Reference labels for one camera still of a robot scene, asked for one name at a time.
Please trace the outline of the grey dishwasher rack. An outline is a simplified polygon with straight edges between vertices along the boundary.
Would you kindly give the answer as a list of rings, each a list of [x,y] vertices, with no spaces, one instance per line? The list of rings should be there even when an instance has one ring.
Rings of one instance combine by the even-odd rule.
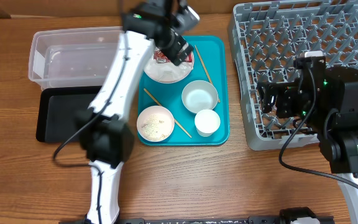
[[[358,69],[358,0],[249,2],[234,6],[228,27],[232,59],[241,90],[241,110],[249,147],[281,148],[293,131],[293,118],[263,113],[259,81],[290,82],[299,76],[293,61],[321,50],[329,67]],[[318,142],[303,127],[288,147]]]

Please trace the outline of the white napkin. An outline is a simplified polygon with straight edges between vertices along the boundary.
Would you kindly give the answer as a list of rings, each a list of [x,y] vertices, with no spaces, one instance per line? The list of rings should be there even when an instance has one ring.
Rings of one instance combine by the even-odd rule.
[[[157,63],[151,60],[144,72],[153,80],[160,83],[175,83],[184,79],[193,70],[193,63],[183,62],[179,66],[173,63]]]

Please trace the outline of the teal serving tray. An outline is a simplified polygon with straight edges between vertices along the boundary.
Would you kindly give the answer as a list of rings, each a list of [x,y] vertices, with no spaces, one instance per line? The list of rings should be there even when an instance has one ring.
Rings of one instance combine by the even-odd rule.
[[[194,49],[193,69],[173,83],[157,82],[143,74],[139,83],[138,112],[161,104],[175,121],[163,141],[140,141],[148,146],[218,146],[230,135],[226,56],[216,36],[187,36]]]

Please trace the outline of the white paper cup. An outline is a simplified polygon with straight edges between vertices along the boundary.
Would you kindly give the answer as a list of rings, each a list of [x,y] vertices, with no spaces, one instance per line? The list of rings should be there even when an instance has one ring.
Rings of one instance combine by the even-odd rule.
[[[201,110],[195,116],[196,130],[202,137],[209,137],[215,133],[219,129],[220,124],[220,117],[213,110]]]

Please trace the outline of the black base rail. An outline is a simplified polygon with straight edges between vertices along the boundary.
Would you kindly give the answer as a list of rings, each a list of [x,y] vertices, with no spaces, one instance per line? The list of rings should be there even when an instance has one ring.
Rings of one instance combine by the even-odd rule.
[[[278,215],[257,215],[247,218],[168,219],[144,220],[143,218],[120,219],[118,224],[335,224],[333,216],[318,216],[308,207],[280,210]]]

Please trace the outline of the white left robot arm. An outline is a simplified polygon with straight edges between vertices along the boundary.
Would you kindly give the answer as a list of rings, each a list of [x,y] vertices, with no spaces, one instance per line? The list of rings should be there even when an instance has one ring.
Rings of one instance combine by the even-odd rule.
[[[199,15],[186,1],[176,11],[171,0],[145,1],[122,13],[122,32],[107,77],[87,110],[76,118],[80,146],[92,175],[91,206],[84,223],[116,223],[121,171],[131,155],[134,135],[127,125],[140,78],[155,49],[174,65],[193,50],[182,33]]]

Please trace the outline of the small pink bowl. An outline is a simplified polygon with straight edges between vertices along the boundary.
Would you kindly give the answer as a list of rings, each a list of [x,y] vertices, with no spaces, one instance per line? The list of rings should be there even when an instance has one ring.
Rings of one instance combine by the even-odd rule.
[[[137,118],[139,135],[150,142],[166,140],[173,132],[175,122],[172,113],[163,106],[149,106]]]

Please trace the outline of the right wooden chopstick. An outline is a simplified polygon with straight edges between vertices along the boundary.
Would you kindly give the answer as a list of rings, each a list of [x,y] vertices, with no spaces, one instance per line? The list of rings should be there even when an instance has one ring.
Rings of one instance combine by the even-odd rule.
[[[205,62],[204,62],[204,60],[202,58],[201,52],[200,52],[200,50],[199,50],[197,45],[195,45],[195,50],[196,50],[196,53],[197,53],[198,58],[200,60],[201,66],[203,67],[203,70],[204,70],[204,72],[206,74],[206,77],[207,77],[208,81],[210,82],[210,84],[212,84],[214,87],[216,87],[215,83],[213,82],[213,79],[211,78],[211,75],[209,74],[209,71],[208,71],[208,69],[206,67],[206,64],[205,64]],[[218,91],[218,103],[221,103],[219,91]]]

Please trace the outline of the large pink plate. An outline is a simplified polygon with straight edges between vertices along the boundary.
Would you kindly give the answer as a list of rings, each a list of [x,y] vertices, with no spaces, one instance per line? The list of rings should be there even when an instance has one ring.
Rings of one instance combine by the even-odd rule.
[[[174,65],[158,48],[144,68],[146,75],[159,83],[175,83],[187,77],[193,70],[195,57],[193,52],[179,66]]]

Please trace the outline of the pile of rice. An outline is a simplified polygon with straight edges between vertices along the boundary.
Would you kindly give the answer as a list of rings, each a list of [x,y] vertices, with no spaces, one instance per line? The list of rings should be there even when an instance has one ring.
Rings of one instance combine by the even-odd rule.
[[[172,122],[165,114],[152,114],[142,124],[141,131],[149,141],[162,141],[172,129]]]

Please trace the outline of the red snack wrapper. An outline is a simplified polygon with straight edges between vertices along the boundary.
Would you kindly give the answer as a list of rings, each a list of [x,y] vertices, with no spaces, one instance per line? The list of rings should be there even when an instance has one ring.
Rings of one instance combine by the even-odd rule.
[[[157,63],[170,63],[171,61],[167,58],[167,56],[165,56],[160,50],[155,50],[154,51],[154,56],[153,59],[157,62]],[[185,62],[191,63],[194,61],[194,54],[191,53],[190,56],[187,56],[187,58],[185,59]]]

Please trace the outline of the black plastic tray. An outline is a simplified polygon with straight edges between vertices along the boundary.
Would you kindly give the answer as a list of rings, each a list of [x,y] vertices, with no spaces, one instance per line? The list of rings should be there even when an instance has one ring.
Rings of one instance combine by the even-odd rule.
[[[43,90],[36,139],[46,143],[65,142],[78,130],[76,113],[86,110],[100,89],[100,86],[76,86]]]

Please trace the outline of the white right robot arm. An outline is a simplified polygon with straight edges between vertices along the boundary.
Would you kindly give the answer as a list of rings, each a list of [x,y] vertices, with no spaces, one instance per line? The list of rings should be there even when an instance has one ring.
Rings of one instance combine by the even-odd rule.
[[[293,65],[301,75],[292,82],[257,84],[264,113],[275,110],[279,118],[300,119],[280,150],[279,163],[290,170],[336,180],[351,222],[358,223],[358,69],[327,67],[320,51],[302,53]],[[316,133],[330,173],[283,161],[285,149],[303,126]]]

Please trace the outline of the grey bowl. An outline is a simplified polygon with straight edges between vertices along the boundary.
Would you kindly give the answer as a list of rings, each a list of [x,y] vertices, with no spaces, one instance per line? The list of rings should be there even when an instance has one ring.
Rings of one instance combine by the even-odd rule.
[[[188,111],[196,114],[201,110],[214,109],[218,103],[218,92],[210,82],[195,80],[184,87],[181,100]]]

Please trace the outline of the clear plastic bin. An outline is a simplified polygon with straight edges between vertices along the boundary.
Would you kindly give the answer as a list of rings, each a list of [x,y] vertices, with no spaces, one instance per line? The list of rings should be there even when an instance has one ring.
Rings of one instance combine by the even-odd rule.
[[[41,89],[100,86],[112,65],[120,27],[86,27],[36,32],[28,78]]]

